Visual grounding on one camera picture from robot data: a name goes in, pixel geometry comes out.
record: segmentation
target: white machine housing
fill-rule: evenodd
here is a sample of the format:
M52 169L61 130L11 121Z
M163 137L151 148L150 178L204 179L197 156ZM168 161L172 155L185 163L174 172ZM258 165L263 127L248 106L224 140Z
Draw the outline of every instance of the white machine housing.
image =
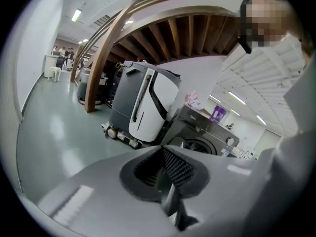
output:
M124 64L109 125L130 139L153 142L179 92L181 80L146 62Z
M147 69L130 119L129 133L142 141L154 141L178 92L179 88L168 77Z

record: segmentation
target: washing machine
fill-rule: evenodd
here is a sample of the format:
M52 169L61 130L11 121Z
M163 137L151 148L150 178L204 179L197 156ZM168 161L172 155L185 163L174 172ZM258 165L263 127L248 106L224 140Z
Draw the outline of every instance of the washing machine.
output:
M239 138L204 113L184 105L161 145L174 145L210 155L234 157Z

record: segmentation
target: chair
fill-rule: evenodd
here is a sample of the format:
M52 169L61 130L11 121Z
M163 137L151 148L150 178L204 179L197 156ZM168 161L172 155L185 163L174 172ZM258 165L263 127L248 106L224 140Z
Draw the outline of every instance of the chair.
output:
M57 73L59 73L59 75L58 75L58 81L59 81L59 79L60 79L60 74L61 74L61 68L58 68L58 67L50 67L50 69L49 69L49 71L50 72L52 72L52 78L53 78L53 75L55 74L55 79L54 79L54 82L56 82L56 75L57 75Z

